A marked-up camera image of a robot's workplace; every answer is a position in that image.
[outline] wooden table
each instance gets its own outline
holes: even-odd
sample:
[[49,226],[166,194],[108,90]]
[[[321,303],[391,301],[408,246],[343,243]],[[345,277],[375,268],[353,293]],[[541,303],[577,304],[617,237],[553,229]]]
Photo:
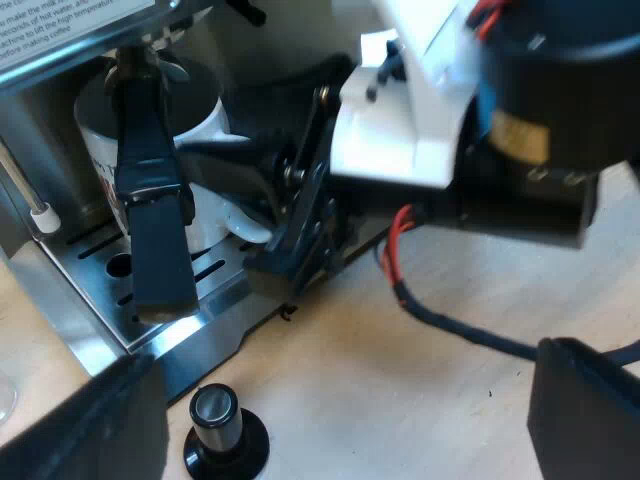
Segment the wooden table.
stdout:
[[[401,242],[425,304],[531,343],[598,349],[640,337],[640,196],[608,172],[583,251],[423,228]],[[87,381],[13,278],[0,274],[0,370],[18,406],[0,444]],[[427,328],[393,302],[370,254],[275,318],[202,384],[231,385],[271,436],[264,478],[539,479],[525,427],[533,365]],[[188,395],[169,409],[165,478],[186,479]]]

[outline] red wire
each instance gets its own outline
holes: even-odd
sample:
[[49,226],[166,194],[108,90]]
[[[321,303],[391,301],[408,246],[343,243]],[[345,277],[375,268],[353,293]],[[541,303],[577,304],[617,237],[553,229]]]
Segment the red wire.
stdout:
[[478,37],[478,40],[482,42],[487,40],[487,37],[489,36],[491,29],[495,26],[496,23],[498,23],[498,20],[500,20],[501,15],[502,15],[502,9],[497,8],[491,14],[491,16],[482,25],[478,27],[478,30],[476,31],[476,36]]
[[389,257],[390,263],[390,281],[392,286],[402,280],[402,274],[400,273],[400,267],[398,265],[398,236],[413,228],[415,224],[411,221],[405,222],[405,217],[411,212],[411,205],[405,205],[402,207],[391,223],[391,229],[389,230],[389,241],[385,248],[385,255]]
[[493,10],[489,18],[487,18],[477,29],[476,29],[476,37],[485,41],[489,36],[489,33],[493,29],[493,27],[498,23],[500,17],[502,16],[502,11],[505,6],[512,3],[512,0],[479,0],[476,6],[473,8],[471,13],[469,14],[469,18],[472,19],[477,17],[478,15]]

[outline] mug handle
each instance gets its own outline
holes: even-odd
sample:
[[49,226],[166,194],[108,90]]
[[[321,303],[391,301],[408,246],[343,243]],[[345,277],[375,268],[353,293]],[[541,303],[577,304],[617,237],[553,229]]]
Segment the mug handle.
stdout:
[[[217,142],[244,142],[249,140],[241,135],[233,135],[218,131],[212,140]],[[227,230],[235,236],[250,243],[267,243],[273,236],[271,231],[249,218],[239,207],[225,200],[222,206],[224,224]]]
[[227,230],[250,243],[267,243],[273,234],[270,230],[249,218],[240,207],[225,200],[222,206]]

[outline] drip tray grate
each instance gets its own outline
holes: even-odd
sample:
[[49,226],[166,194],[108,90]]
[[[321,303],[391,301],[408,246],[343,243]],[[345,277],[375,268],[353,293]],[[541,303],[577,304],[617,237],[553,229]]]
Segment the drip tray grate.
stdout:
[[[63,230],[41,244],[129,353],[153,340],[167,327],[143,324],[135,315],[130,246],[115,219]],[[234,279],[243,275],[242,261],[252,248],[258,247],[229,236],[218,245],[191,256],[201,307],[213,292],[216,296],[224,295],[225,286],[235,285]],[[269,313],[255,312],[259,317],[256,321]],[[200,318],[200,321],[206,323],[207,319]]]

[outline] black handle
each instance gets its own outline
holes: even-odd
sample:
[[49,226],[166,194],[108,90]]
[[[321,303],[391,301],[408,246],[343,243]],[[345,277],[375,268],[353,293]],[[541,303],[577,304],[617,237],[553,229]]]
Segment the black handle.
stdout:
[[267,14],[251,5],[249,0],[227,0],[227,4],[254,27],[261,27],[267,22]]
[[169,133],[162,76],[130,76],[114,90],[116,194],[131,235],[133,298],[140,320],[167,323],[198,311],[184,225],[195,216]]

